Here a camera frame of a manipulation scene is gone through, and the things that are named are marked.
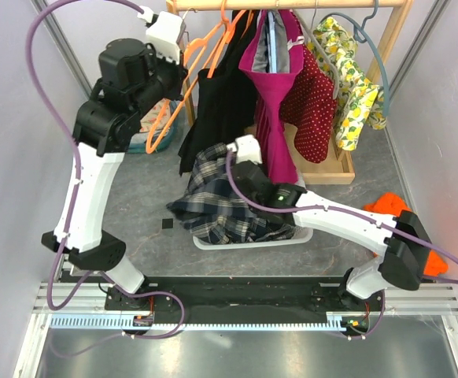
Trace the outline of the orange plastic hanger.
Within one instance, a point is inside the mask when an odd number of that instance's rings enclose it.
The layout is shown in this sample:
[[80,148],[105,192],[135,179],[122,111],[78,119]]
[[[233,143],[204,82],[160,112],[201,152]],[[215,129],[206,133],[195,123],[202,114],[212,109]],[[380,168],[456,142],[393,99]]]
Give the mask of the orange plastic hanger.
[[[240,10],[236,14],[235,18],[231,22],[235,26],[237,23],[244,17],[247,16],[247,21],[245,24],[245,27],[243,29],[243,32],[246,32],[251,24],[251,21],[253,20],[253,14],[252,11],[249,10]],[[176,110],[173,111],[170,120],[166,124],[164,130],[161,132],[159,137],[156,139],[154,143],[151,143],[152,141],[152,136],[153,136],[153,130],[155,129],[155,125],[153,126],[148,139],[146,141],[146,153],[147,154],[153,154],[155,150],[157,149],[157,145],[161,142],[162,138],[164,137],[165,133],[168,131],[170,125],[172,122],[177,118],[179,115],[180,110],[187,105],[187,115],[190,116],[190,120],[193,120],[194,118],[194,111],[191,109],[192,106],[192,98],[191,98],[191,92],[193,91],[195,85],[198,83],[198,79],[194,79],[193,82],[190,82],[190,76],[192,75],[193,72],[196,71],[198,67],[198,62],[200,59],[205,55],[205,51],[208,48],[209,41],[216,35],[216,33],[220,29],[224,30],[224,27],[222,25],[222,22],[220,22],[212,28],[212,30],[202,38],[197,38],[193,39],[191,42],[188,42],[187,47],[183,53],[183,60],[184,63],[187,64],[187,78],[185,79],[183,83],[183,95],[184,95],[184,100],[182,101],[177,101],[178,104],[176,106]],[[206,69],[209,68],[208,72],[208,78],[211,78],[213,76],[213,73],[218,65],[218,62],[221,58],[221,55],[224,51],[224,48],[227,44],[221,46],[220,45],[220,37],[218,38],[217,42],[215,43],[215,46],[211,49],[209,52],[209,55],[205,59],[205,63],[201,67],[201,69]]]

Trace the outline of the navy plaid skirt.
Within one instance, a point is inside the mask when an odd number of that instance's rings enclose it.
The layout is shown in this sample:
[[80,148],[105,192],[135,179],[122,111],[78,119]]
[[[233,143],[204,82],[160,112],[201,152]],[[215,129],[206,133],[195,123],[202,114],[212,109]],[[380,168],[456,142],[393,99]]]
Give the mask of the navy plaid skirt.
[[194,159],[182,197],[166,205],[180,225],[212,245],[259,243],[291,239],[296,228],[258,217],[228,181],[227,148],[218,143]]

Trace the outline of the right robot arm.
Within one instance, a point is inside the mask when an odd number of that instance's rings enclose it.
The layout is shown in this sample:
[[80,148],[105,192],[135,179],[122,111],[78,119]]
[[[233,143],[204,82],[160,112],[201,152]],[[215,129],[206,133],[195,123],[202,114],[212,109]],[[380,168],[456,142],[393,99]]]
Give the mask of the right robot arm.
[[349,269],[338,289],[339,304],[357,309],[374,293],[397,287],[419,289],[430,254],[430,238],[418,216],[371,213],[327,200],[289,183],[272,183],[251,161],[229,165],[234,192],[257,216],[274,224],[319,230],[359,244],[375,254],[368,263]]

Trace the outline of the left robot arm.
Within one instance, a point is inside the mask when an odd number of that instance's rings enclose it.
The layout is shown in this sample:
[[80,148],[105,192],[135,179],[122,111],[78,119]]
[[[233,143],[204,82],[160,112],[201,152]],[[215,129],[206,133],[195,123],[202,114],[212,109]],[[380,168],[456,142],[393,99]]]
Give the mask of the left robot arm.
[[123,289],[132,309],[143,309],[150,291],[145,276],[125,255],[126,244],[102,229],[109,191],[142,118],[161,100],[180,100],[187,69],[183,52],[162,42],[117,39],[100,53],[101,78],[77,114],[72,137],[77,156],[57,227],[41,243],[68,255],[78,269],[103,272]]

